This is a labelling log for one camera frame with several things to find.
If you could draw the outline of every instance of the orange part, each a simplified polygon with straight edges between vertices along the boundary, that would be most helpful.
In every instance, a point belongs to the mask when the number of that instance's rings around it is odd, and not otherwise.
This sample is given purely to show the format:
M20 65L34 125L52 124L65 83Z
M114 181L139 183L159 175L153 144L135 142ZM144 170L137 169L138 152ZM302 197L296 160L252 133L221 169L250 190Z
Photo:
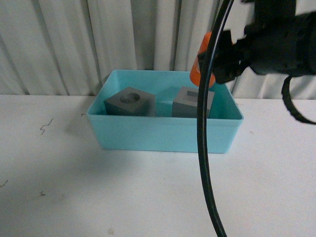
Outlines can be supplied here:
M207 50L207 46L208 46L209 39L211 38L211 34L212 34L212 32L208 32L205 34L205 36L202 40L201 46L199 47L199 50L197 53L198 55ZM200 72L200 68L199 68L199 64L198 64L198 57L196 57L194 64L192 66L192 69L190 72L190 79L194 83L194 85L199 86L199 82L201 80L201 72ZM209 81L209 87L211 87L214 83L215 83L215 76L212 74L211 79Z

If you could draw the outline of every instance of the white curtain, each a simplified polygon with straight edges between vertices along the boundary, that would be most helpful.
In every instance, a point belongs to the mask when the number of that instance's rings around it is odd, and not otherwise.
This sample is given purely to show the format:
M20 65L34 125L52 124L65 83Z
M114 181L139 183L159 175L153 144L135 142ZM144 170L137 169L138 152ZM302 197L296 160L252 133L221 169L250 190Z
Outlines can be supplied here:
M0 1L0 94L95 95L115 69L189 71L220 0ZM297 14L316 1L297 0ZM233 41L253 19L235 0ZM281 98L285 75L250 69L228 83L236 98ZM293 79L296 99L316 99L316 79Z

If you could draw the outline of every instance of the turquoise plastic bin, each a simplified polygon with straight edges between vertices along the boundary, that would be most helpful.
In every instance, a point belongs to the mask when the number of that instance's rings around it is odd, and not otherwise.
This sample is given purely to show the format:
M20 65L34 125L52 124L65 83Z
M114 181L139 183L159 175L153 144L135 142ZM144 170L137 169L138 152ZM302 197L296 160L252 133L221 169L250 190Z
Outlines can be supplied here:
M156 95L156 117L107 115L104 100L131 86ZM87 112L104 149L197 152L197 119L172 118L172 101L182 86L196 88L189 72L113 71ZM226 153L243 121L227 87L215 84L207 145L210 153Z

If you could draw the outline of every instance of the gray block with hole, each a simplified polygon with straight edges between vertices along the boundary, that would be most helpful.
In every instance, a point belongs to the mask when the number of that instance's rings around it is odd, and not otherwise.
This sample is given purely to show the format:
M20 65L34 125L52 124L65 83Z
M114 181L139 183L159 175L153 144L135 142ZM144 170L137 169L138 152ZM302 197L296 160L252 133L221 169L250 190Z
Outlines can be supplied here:
M207 117L211 110L214 92L208 92L207 98ZM198 89L181 87L177 97L172 103L172 116L178 118L196 118L198 107Z
M104 101L108 115L156 116L155 95L127 87Z

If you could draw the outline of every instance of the white tabletop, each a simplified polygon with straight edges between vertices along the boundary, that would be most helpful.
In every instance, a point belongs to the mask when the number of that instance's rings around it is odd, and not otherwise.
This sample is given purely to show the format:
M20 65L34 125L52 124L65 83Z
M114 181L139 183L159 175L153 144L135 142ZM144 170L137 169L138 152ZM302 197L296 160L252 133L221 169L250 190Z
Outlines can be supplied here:
M198 155L102 150L85 115L93 99L0 96L0 236L216 236ZM227 235L314 237L316 126L280 100L237 102L230 151L209 155ZM316 101L295 103L316 120Z

